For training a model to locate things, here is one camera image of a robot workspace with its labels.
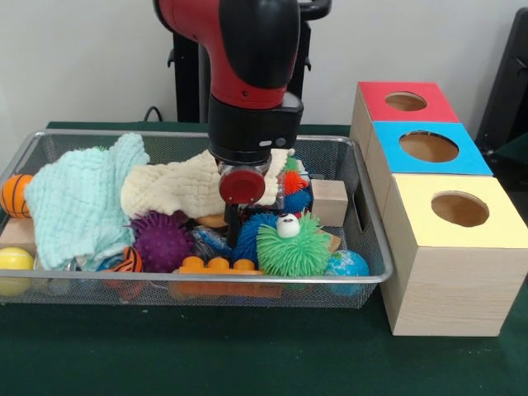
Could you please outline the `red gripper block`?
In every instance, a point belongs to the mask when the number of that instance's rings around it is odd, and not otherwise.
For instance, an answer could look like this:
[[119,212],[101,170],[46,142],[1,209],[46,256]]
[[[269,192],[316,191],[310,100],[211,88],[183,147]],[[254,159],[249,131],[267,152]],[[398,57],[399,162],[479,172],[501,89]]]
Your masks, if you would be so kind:
[[264,176],[256,171],[233,171],[225,173],[219,181],[219,194],[227,203],[224,221],[228,225],[227,244],[236,247],[240,232],[238,204],[258,202],[265,192]]

